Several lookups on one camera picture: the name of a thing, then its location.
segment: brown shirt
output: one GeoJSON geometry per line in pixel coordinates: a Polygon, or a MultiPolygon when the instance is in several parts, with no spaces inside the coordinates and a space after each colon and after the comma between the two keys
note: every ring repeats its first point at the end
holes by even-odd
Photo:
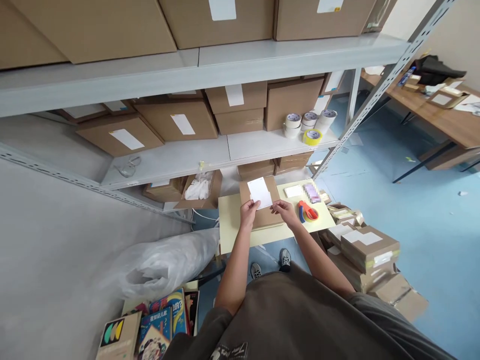
{"type": "Polygon", "coordinates": [[[319,358],[453,359],[392,306],[361,293],[345,300],[294,265],[252,281],[235,316],[213,308],[163,359],[319,358]]]}

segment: packing tape roll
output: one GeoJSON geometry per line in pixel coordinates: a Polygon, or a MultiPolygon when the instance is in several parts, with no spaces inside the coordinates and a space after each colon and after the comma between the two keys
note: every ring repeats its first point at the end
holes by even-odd
{"type": "Polygon", "coordinates": [[[288,127],[287,123],[283,124],[283,135],[285,135],[287,139],[295,139],[299,136],[299,134],[300,124],[298,125],[298,127],[288,127]]]}
{"type": "Polygon", "coordinates": [[[337,118],[337,112],[334,110],[323,110],[320,113],[320,117],[315,124],[315,129],[317,129],[322,134],[326,134],[330,129],[330,126],[334,123],[337,118]]]}
{"type": "Polygon", "coordinates": [[[311,126],[311,129],[313,129],[318,119],[319,116],[316,113],[309,111],[303,114],[301,123],[305,126],[311,126]]]}
{"type": "Polygon", "coordinates": [[[301,120],[302,117],[296,113],[288,114],[285,119],[285,126],[292,129],[299,128],[301,120]]]}
{"type": "Polygon", "coordinates": [[[322,133],[317,129],[307,130],[303,133],[303,143],[308,146],[317,146],[322,140],[322,133]]]}

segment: yellow tape roll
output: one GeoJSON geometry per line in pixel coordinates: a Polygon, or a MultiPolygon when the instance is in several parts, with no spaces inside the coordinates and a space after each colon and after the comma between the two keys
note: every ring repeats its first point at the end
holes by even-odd
{"type": "Polygon", "coordinates": [[[317,129],[307,130],[303,134],[303,143],[308,146],[317,146],[322,140],[322,133],[317,129]]]}

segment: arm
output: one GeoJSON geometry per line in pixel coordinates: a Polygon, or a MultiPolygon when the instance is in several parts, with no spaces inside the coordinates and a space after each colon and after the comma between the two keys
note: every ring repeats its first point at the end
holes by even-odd
{"type": "Polygon", "coordinates": [[[271,209],[272,213],[281,215],[283,221],[293,232],[312,276],[342,298],[355,293],[352,284],[304,228],[293,205],[287,201],[278,200],[273,203],[271,209]]]}
{"type": "Polygon", "coordinates": [[[240,229],[228,259],[215,298],[215,307],[227,309],[235,315],[245,298],[249,267],[250,232],[260,201],[250,200],[240,207],[240,229]]]}

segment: blue floor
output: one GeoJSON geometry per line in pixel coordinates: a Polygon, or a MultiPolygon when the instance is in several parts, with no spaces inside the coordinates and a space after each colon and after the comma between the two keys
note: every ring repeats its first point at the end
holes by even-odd
{"type": "MultiPolygon", "coordinates": [[[[334,99],[330,108],[338,112],[332,130],[340,135],[347,103],[334,99]]],[[[400,242],[397,266],[429,301],[415,326],[455,357],[479,359],[480,177],[458,168],[422,168],[392,184],[434,145],[428,135],[410,124],[401,126],[400,121],[390,110],[380,110],[356,131],[363,145],[347,143],[348,150],[335,155],[316,183],[334,201],[360,209],[367,224],[400,242]],[[460,191],[468,194],[459,196],[460,191]]],[[[310,161],[324,157],[323,152],[314,153],[310,161]]],[[[215,211],[209,210],[206,216],[218,217],[215,211]]],[[[210,220],[200,221],[198,228],[211,225],[210,220]]],[[[307,268],[293,238],[266,244],[264,249],[251,248],[250,262],[258,262],[263,273],[277,270],[276,261],[284,247],[293,260],[307,268]]],[[[216,279],[201,288],[200,321],[212,307],[217,288],[216,279]]]]}

